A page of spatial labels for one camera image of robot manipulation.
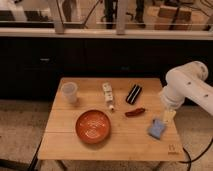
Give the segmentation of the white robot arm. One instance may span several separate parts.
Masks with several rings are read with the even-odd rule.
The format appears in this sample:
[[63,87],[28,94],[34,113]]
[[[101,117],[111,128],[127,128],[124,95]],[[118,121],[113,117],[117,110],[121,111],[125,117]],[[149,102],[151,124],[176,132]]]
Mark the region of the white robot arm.
[[171,122],[176,110],[188,98],[213,116],[213,87],[205,82],[207,66],[200,61],[192,61],[170,69],[165,76],[167,85],[159,93],[165,106],[163,121]]

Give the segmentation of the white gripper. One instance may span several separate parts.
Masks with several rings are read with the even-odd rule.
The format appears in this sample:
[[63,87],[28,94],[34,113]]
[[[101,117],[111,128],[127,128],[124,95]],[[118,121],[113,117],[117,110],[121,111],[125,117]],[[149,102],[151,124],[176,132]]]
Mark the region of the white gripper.
[[183,104],[183,96],[170,86],[164,86],[159,96],[164,106],[168,109],[164,111],[163,122],[169,123],[176,115],[175,110]]

